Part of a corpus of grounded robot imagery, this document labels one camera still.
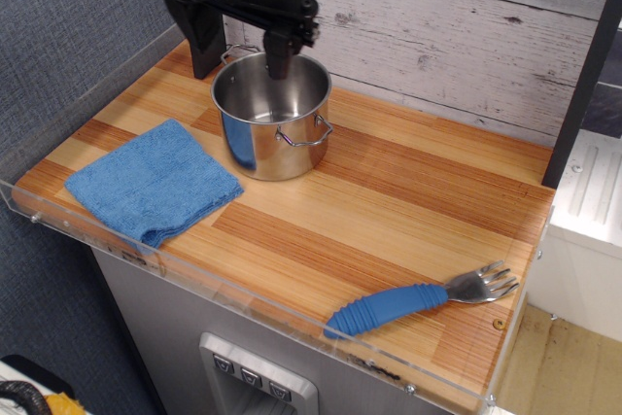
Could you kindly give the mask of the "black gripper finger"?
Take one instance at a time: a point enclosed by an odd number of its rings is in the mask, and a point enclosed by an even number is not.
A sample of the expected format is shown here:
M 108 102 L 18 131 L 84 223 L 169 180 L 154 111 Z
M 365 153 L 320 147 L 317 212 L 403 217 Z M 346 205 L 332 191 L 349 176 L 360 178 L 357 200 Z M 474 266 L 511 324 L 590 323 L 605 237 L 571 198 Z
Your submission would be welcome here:
M 194 51 L 223 52 L 223 17 L 215 8 L 191 0 L 164 3 Z
M 270 29 L 263 35 L 263 46 L 270 78 L 285 80 L 292 57 L 302 48 L 301 40 L 287 29 Z

